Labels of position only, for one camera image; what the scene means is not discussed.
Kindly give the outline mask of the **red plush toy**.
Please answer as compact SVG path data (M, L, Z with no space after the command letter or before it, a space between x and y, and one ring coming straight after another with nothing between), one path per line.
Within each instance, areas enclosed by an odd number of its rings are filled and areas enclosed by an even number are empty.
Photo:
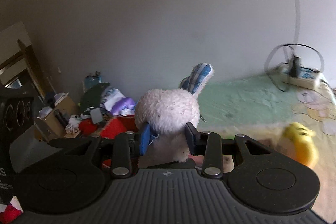
M94 124L91 119L85 119L79 123L78 128L83 136L89 136L97 131L99 125Z

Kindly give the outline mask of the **small brown cardboard box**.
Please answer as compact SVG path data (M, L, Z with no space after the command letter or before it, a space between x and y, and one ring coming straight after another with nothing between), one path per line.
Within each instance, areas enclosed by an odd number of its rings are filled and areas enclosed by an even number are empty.
M42 108L36 119L36 126L42 137L49 141L66 136L66 126L72 115L79 115L79 107L75 104L68 93L59 93L54 96L55 107Z

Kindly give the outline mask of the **white power strip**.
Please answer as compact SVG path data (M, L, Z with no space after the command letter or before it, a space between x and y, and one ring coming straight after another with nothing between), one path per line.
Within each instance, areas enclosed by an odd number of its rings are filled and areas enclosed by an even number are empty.
M327 84L327 79L323 73L313 71L309 68L300 68L297 77L291 77L288 75L287 64L280 65L277 72L279 73L280 79L283 83L309 90L317 90L321 84Z

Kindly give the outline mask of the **red cardboard box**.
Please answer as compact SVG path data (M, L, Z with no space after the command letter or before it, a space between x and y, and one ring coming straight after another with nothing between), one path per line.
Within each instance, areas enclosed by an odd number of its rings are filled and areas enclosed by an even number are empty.
M112 118L102 129L100 136L102 138L100 149L102 152L103 169L109 169L111 166L111 157L113 155L113 143L117 135L126 133L129 139L133 139L135 133L138 132L138 128L135 125L134 116L118 116Z

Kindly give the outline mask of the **green cartoon bed sheet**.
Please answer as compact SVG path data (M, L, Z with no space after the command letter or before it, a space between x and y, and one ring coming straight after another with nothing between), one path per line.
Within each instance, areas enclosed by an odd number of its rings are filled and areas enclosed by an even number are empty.
M200 131L243 133L272 147L292 122L315 131L319 161L314 171L321 190L313 209L324 220L335 221L335 97L325 80L317 90L290 86L287 92L279 91L266 76L208 84L198 101Z

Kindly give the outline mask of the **white plush bunny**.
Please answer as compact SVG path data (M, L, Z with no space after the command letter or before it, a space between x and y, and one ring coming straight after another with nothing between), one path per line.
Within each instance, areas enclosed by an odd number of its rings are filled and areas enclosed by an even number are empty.
M146 122L154 131L154 139L139 159L140 167L187 161L190 151L185 125L190 122L198 126L201 118L198 96L213 74L211 64L200 63L181 81L179 88L151 89L139 99L135 125L140 128Z

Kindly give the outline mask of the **yellow tiger plush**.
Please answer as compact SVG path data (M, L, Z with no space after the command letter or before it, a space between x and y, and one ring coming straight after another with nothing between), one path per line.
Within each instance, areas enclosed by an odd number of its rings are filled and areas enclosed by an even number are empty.
M289 124L282 134L282 137L287 138L293 145L293 159L311 169L319 159L319 152L313 141L315 136L315 131L298 122Z

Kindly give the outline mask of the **small white frog figurine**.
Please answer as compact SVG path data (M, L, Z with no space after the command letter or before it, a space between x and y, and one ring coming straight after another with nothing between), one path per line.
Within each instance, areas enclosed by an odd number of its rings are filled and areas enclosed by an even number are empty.
M68 125L65 128L66 134L75 134L79 132L79 124L82 122L80 116L74 114L71 115L68 121Z

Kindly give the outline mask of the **blue bottle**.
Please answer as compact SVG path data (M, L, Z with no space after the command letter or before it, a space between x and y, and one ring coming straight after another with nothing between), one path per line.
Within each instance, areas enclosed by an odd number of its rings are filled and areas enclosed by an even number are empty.
M99 71L96 71L95 74L89 74L85 77L83 81L83 91L86 92L90 88L102 83L101 80L101 73Z

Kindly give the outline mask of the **black charger plug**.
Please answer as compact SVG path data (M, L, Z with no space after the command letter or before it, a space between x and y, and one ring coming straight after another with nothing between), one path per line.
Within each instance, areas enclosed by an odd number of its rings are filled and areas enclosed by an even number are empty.
M288 74L290 75L290 77L297 78L300 73L300 69L300 58L296 55L292 55L289 63Z

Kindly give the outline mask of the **purple tissue pack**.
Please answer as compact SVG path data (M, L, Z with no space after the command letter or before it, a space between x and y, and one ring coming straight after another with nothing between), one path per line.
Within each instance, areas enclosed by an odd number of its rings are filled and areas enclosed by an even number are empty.
M126 97L116 88L106 91L102 98L102 104L112 116L134 115L136 106L132 98Z

